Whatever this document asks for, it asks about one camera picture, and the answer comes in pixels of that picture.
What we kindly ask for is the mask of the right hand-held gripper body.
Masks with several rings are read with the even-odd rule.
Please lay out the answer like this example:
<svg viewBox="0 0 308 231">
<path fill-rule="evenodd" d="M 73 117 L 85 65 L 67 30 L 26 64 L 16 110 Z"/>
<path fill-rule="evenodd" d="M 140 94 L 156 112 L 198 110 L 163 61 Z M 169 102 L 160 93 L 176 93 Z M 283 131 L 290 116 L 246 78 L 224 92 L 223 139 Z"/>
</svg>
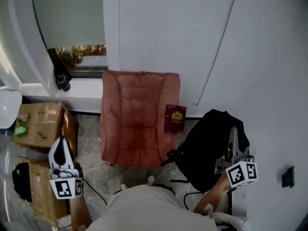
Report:
<svg viewBox="0 0 308 231">
<path fill-rule="evenodd" d="M 215 174 L 226 172 L 230 187 L 244 187 L 258 180 L 257 164 L 252 155 L 235 155 L 231 161 L 217 159 L 215 163 Z"/>
</svg>

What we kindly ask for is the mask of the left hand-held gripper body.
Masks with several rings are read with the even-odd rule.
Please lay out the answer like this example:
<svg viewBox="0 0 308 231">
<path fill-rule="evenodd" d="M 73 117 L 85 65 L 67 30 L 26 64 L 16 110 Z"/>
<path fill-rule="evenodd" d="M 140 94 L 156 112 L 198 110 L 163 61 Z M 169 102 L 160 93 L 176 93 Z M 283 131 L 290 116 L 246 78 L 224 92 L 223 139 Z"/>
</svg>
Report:
<svg viewBox="0 0 308 231">
<path fill-rule="evenodd" d="M 83 179 L 77 169 L 52 168 L 50 184 L 57 199 L 73 199 L 83 195 Z"/>
</svg>

